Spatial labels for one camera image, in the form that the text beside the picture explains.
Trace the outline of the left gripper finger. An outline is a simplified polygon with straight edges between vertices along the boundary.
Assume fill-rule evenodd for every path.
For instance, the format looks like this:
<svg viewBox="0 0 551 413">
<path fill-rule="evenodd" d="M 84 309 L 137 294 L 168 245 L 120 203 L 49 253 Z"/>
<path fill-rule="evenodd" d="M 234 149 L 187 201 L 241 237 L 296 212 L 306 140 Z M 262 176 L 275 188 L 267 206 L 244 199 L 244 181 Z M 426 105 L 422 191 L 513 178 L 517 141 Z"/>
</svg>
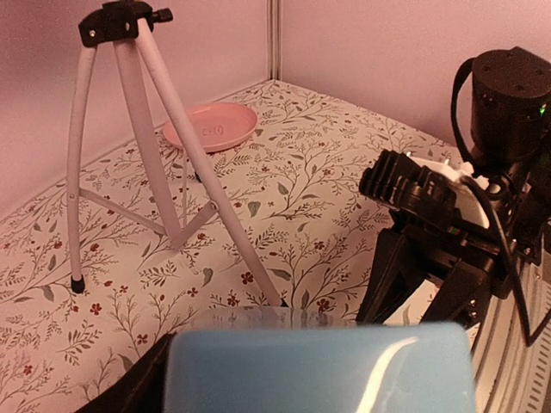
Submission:
<svg viewBox="0 0 551 413">
<path fill-rule="evenodd" d="M 161 413 L 172 334 L 164 334 L 112 386 L 77 410 L 82 413 Z"/>
</svg>

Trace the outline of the lilac music stand with tripod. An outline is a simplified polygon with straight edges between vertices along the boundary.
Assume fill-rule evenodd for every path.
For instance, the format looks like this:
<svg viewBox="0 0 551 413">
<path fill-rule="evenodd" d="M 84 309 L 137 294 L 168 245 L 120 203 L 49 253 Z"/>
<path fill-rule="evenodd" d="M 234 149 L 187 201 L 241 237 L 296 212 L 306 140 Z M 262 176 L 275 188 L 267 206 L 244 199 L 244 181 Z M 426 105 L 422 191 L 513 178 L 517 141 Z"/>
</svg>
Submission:
<svg viewBox="0 0 551 413">
<path fill-rule="evenodd" d="M 152 31 L 155 25 L 170 22 L 172 19 L 173 15 L 168 8 L 155 10 L 143 1 L 111 1 L 88 14 L 78 25 L 82 47 L 78 58 L 77 80 L 71 108 L 66 176 L 71 290 L 80 294 L 85 289 L 81 270 L 78 225 L 79 201 L 86 199 L 160 235 L 165 235 L 174 250 L 180 250 L 191 236 L 198 232 L 213 216 L 219 216 L 267 302 L 270 305 L 284 306 L 285 300 L 276 291 L 274 283 L 268 276 L 215 174 L 207 153 L 201 146 L 153 38 Z M 138 145 L 139 154 L 158 208 L 160 223 L 155 223 L 80 186 L 84 122 L 91 77 L 97 48 L 105 43 L 112 45 L 115 51 L 133 136 Z M 192 219 L 177 215 L 171 199 L 164 166 L 154 139 L 154 126 L 141 71 L 143 68 L 147 69 L 164 109 L 183 145 L 187 161 L 192 164 L 208 196 L 207 203 Z"/>
</svg>

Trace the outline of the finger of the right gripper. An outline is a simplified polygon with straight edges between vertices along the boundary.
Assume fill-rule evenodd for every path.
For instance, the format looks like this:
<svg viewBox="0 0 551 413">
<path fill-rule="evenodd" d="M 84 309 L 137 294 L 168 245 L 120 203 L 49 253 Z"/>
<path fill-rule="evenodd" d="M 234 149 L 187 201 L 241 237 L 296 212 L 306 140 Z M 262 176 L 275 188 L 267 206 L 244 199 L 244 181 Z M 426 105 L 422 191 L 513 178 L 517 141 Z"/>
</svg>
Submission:
<svg viewBox="0 0 551 413">
<path fill-rule="evenodd" d="M 387 321 L 426 280 L 430 261 L 422 241 L 412 227 L 379 233 L 368 288 L 356 314 L 358 323 Z"/>
<path fill-rule="evenodd" d="M 491 296 L 488 273 L 465 262 L 457 262 L 448 272 L 421 322 L 453 322 L 468 330 L 483 322 Z"/>
</svg>

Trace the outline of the blue metronome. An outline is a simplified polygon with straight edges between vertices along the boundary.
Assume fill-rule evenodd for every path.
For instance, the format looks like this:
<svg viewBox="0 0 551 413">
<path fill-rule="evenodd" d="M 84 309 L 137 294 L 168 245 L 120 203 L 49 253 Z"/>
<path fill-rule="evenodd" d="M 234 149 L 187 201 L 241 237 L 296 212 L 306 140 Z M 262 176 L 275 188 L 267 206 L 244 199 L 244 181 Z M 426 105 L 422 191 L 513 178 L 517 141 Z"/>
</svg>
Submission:
<svg viewBox="0 0 551 413">
<path fill-rule="evenodd" d="M 166 412 L 473 412 L 466 332 L 283 307 L 208 309 L 171 341 Z"/>
</svg>

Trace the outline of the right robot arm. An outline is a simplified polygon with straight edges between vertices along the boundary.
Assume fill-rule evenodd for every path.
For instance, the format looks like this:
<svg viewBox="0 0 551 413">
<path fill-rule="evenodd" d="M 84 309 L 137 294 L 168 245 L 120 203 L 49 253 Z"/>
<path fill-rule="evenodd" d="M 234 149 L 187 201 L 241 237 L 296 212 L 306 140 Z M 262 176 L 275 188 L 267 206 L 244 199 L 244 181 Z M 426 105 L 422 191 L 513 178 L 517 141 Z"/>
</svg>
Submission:
<svg viewBox="0 0 551 413">
<path fill-rule="evenodd" d="M 529 326 L 520 274 L 542 261 L 550 220 L 550 64 L 520 47 L 466 60 L 452 92 L 472 84 L 467 146 L 453 125 L 462 163 L 383 151 L 359 183 L 393 224 L 377 238 L 359 324 L 389 319 L 425 282 L 438 292 L 425 322 L 481 323 L 492 298 L 513 296 L 524 339 Z"/>
</svg>

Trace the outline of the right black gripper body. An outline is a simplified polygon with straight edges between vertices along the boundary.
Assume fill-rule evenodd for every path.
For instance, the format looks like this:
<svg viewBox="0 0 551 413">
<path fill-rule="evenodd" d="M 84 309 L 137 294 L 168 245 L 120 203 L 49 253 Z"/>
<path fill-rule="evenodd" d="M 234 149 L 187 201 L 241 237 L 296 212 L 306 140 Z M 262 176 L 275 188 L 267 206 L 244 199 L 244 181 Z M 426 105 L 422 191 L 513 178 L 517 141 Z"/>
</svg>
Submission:
<svg viewBox="0 0 551 413">
<path fill-rule="evenodd" d="M 537 171 L 533 172 L 528 178 L 530 188 L 527 192 L 519 191 L 513 181 L 497 174 L 476 180 L 468 176 L 461 179 L 466 186 L 470 182 L 481 190 L 496 211 L 511 251 L 519 253 L 529 262 L 539 263 L 541 258 L 536 248 L 541 244 L 543 226 L 550 217 L 549 179 Z M 483 210 L 490 222 L 490 213 L 484 207 Z M 483 229 L 455 219 L 448 230 L 440 231 L 409 213 L 395 212 L 394 229 L 401 231 L 412 227 L 420 232 L 431 274 L 444 280 L 444 259 L 450 256 L 487 272 L 491 277 L 492 294 L 501 299 L 508 296 L 512 289 L 511 277 L 501 257 L 504 249 L 491 222 L 488 229 Z"/>
</svg>

